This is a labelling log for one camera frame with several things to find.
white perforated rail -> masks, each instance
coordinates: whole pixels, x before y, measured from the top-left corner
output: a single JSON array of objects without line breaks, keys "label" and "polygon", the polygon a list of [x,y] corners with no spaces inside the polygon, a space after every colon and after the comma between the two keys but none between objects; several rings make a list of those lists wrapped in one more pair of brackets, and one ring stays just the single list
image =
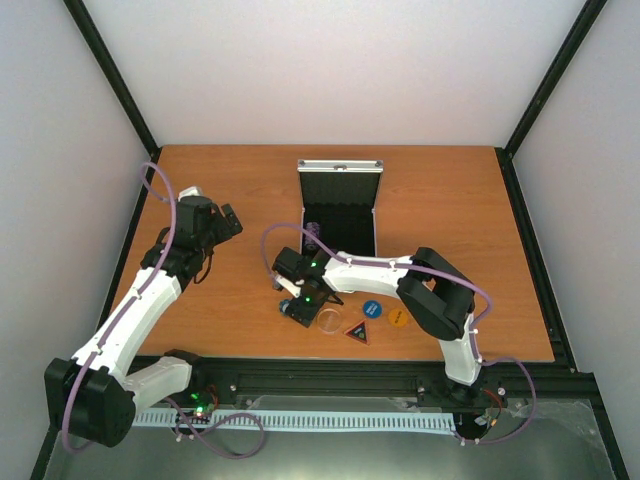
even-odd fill
[{"label": "white perforated rail", "polygon": [[[194,422],[196,428],[206,428],[238,410],[216,410],[209,421]],[[359,412],[297,412],[248,410],[262,421],[270,432],[416,432],[451,435],[455,426],[450,413],[359,413]],[[179,420],[173,408],[150,408],[136,416],[135,427],[175,427]],[[257,430],[247,418],[236,418],[220,429]]]}]

robotic arm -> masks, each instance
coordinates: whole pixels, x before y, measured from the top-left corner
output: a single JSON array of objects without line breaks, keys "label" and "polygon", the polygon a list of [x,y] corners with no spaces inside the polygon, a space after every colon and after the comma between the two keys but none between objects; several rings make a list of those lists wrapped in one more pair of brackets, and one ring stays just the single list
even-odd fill
[{"label": "robotic arm", "polygon": [[[45,372],[45,388],[52,425],[62,427],[69,393],[80,369],[90,362],[71,411],[70,433],[115,446],[129,431],[136,413],[168,395],[185,390],[192,380],[192,361],[186,352],[169,352],[150,367],[127,376],[133,358],[158,318],[193,280],[200,283],[211,267],[213,248],[242,232],[230,205],[222,211],[197,187],[180,193],[176,204],[173,244],[153,281],[140,295],[166,244],[163,229],[145,254],[129,292],[102,328],[71,360],[54,359]],[[204,276],[196,279],[205,260]],[[124,316],[115,322],[120,311]],[[106,343],[99,340],[109,332]]]},{"label": "robotic arm", "polygon": [[293,298],[283,313],[309,327],[323,305],[342,301],[337,293],[355,291],[399,298],[420,328],[438,339],[445,360],[445,373],[454,382],[472,385],[480,373],[469,328],[475,308],[473,291],[435,277],[433,290],[425,286],[431,275],[394,268],[413,264],[439,270],[467,280],[449,262],[430,248],[419,248],[413,256],[399,258],[358,257],[339,252],[341,262],[320,250],[313,258],[285,247],[273,264],[279,289]]}]

yellow round disc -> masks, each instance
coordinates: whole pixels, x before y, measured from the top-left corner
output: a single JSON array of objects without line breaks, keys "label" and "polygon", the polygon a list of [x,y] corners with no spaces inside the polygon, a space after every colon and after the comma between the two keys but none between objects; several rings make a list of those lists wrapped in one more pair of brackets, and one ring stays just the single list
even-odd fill
[{"label": "yellow round disc", "polygon": [[404,327],[409,322],[409,315],[404,310],[394,308],[389,312],[389,323],[394,327]]}]

clear round container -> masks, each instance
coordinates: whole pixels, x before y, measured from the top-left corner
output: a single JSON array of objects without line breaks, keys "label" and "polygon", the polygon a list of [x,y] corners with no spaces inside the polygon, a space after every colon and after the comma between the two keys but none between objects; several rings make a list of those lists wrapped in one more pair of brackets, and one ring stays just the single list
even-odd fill
[{"label": "clear round container", "polygon": [[324,333],[335,333],[342,325],[342,314],[333,308],[325,308],[318,314],[316,324]]}]

wooden tabletop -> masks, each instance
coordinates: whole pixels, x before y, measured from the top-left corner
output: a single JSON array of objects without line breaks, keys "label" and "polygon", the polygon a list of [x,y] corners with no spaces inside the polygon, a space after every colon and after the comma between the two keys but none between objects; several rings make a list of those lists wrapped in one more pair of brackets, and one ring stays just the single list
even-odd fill
[{"label": "wooden tabletop", "polygon": [[[376,206],[378,255],[434,248],[493,297],[494,312],[479,327],[485,358],[553,360],[493,148],[422,146],[164,147],[159,165],[176,194],[191,185],[202,187],[219,205],[233,206],[244,231],[216,247],[209,277],[200,285],[191,284],[165,312],[141,354],[179,348],[220,357],[442,359],[437,341],[413,320],[402,328],[387,321],[386,312],[402,306],[399,300],[377,298],[385,313],[367,322],[369,345],[343,332],[364,318],[362,305],[371,295],[343,295],[345,305],[337,307],[342,325],[332,335],[315,324],[304,328],[279,313],[278,304],[286,295],[271,288],[259,242],[262,231],[273,223],[300,222],[300,158],[384,160]],[[153,186],[165,191],[157,175]],[[168,207],[149,195],[117,301],[168,224]],[[284,246],[297,248],[299,241],[293,230],[273,231],[269,261]],[[483,300],[477,303],[484,308]]]}]

